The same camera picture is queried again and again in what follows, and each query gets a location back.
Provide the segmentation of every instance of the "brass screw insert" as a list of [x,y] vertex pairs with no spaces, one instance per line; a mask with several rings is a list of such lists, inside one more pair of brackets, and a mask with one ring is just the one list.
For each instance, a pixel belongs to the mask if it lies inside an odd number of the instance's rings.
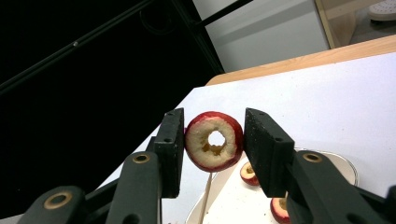
[[322,162],[322,158],[321,158],[318,154],[315,154],[315,153],[305,153],[305,154],[303,155],[303,158],[304,158],[306,161],[311,161],[311,162]]
[[133,158],[133,161],[134,161],[135,163],[145,163],[145,162],[148,162],[148,161],[149,161],[149,155],[142,154],[142,155],[135,156],[135,157]]
[[64,206],[70,200],[72,200],[73,194],[69,191],[63,191],[51,195],[45,202],[44,207],[46,209],[56,209]]

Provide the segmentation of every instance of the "white wall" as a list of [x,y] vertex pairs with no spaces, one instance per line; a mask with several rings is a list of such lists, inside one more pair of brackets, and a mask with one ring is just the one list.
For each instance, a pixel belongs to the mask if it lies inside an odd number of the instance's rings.
[[[202,19],[234,0],[193,0]],[[206,26],[226,72],[329,49],[314,0],[253,0]]]

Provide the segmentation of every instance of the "black background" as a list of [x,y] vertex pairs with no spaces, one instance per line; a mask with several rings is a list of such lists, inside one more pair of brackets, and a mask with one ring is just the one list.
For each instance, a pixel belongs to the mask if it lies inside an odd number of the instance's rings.
[[[136,2],[2,2],[0,84]],[[145,10],[154,26],[166,21],[161,8]],[[174,28],[154,34],[135,14],[0,95],[0,218],[58,186],[95,190],[165,112],[216,75]]]

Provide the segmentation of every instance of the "white object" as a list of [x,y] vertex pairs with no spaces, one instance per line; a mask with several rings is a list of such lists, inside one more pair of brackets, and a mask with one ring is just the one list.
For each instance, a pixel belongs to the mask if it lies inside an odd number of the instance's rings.
[[396,0],[386,0],[369,7],[372,21],[396,21]]
[[[195,88],[176,107],[184,108],[185,125],[208,110],[226,113],[241,124],[246,107],[264,111],[296,147],[348,159],[359,174],[359,186],[385,197],[396,184],[395,62],[396,53],[390,53]],[[136,151],[145,150],[157,132]],[[103,185],[118,178],[121,168]],[[186,221],[205,191],[208,175],[184,154],[180,194],[163,199],[163,223]]]
[[[355,167],[345,158],[329,152],[320,151],[327,156],[351,185],[358,185]],[[274,223],[270,198],[267,198],[260,187],[247,185],[240,177],[239,171],[248,161],[244,153],[241,160],[233,167],[217,173],[212,180],[205,210],[204,224],[209,223]],[[198,223],[202,212],[204,195],[191,209],[186,224]]]

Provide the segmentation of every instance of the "apple chunk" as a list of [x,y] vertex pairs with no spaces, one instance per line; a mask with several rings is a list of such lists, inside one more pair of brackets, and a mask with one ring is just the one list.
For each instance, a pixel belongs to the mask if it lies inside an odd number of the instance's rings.
[[250,161],[247,161],[241,168],[240,175],[242,180],[250,186],[259,186],[259,178],[254,173],[253,167],[251,167]]
[[290,224],[290,217],[286,208],[286,198],[272,198],[270,207],[271,213],[278,223]]
[[[224,142],[211,145],[209,136],[221,133]],[[201,170],[214,173],[235,165],[243,152],[243,131],[233,117],[217,112],[206,111],[195,117],[187,126],[185,148],[191,161]]]

